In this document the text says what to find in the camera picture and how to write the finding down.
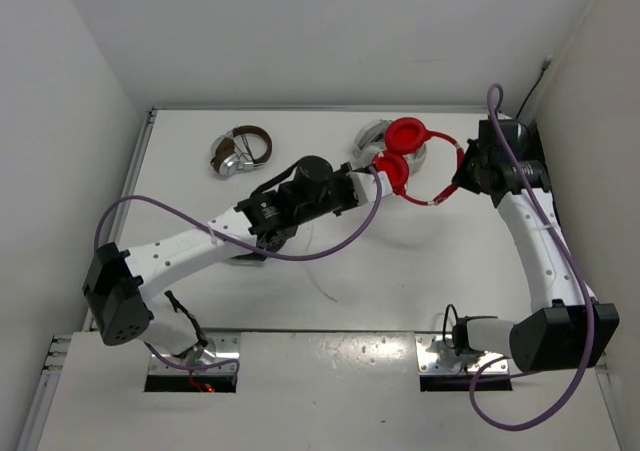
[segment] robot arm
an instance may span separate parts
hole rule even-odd
[[[465,317],[453,328],[458,354],[493,351],[513,358],[522,371],[577,368],[586,338],[585,304],[578,283],[509,164],[489,121],[480,122],[479,139],[469,142],[453,182],[489,194],[513,237],[531,295],[532,315],[520,323],[495,317]],[[502,121],[507,141],[519,154],[526,133],[516,121]],[[546,170],[537,161],[521,166],[551,225],[564,240],[553,208]],[[594,366],[619,323],[613,304],[594,303],[596,335],[589,362]]]
[[[195,317],[166,290],[220,261],[265,259],[220,239],[216,232],[262,250],[279,251],[299,225],[374,201],[377,187],[371,172],[354,171],[348,164],[334,171],[324,159],[307,156],[207,222],[209,232],[190,229],[122,251],[114,243],[101,246],[83,292],[103,342],[115,346],[141,339],[180,357],[194,347],[202,350],[207,342]],[[283,182],[291,174],[293,179]],[[382,196],[391,194],[386,173],[377,174]],[[277,184],[277,190],[271,189]]]

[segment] brown headphones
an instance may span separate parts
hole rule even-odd
[[[247,135],[257,136],[267,145],[267,150],[259,158],[254,158]],[[235,138],[242,138],[246,151],[241,150],[235,142]],[[273,142],[271,136],[258,126],[238,126],[224,133],[211,145],[211,166],[220,176],[231,176],[238,172],[252,171],[264,166],[271,157]]]

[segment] red headphones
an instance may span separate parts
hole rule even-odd
[[[387,150],[373,159],[373,164],[378,171],[387,173],[395,194],[421,206],[438,205],[458,189],[457,186],[450,184],[431,201],[422,201],[407,195],[409,164],[404,155],[415,153],[431,138],[444,139],[453,144],[456,148],[457,167],[460,167],[464,159],[462,146],[447,134],[428,130],[422,121],[416,118],[400,118],[391,123],[384,137]]]

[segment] wall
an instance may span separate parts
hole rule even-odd
[[[567,240],[621,325],[607,351],[626,449],[640,449],[639,0],[596,0],[537,113]]]
[[[135,103],[513,110],[588,0],[72,0]]]
[[[94,224],[141,118],[69,0],[0,0],[0,450],[51,335],[79,329]]]

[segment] silver headphones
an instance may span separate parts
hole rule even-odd
[[[257,136],[267,145],[267,150],[258,158],[253,156],[247,135]],[[245,151],[241,150],[235,142],[240,137],[244,143]],[[271,157],[273,142],[269,134],[258,126],[246,125],[227,131],[211,145],[211,166],[220,176],[229,177],[235,173],[252,171],[264,166]]]
[[[387,149],[384,144],[384,135],[392,122],[391,120],[376,119],[360,130],[353,146],[353,155],[360,166],[369,166],[376,155]],[[413,174],[418,171],[426,157],[427,143],[423,144],[415,153],[406,155],[409,172]]]

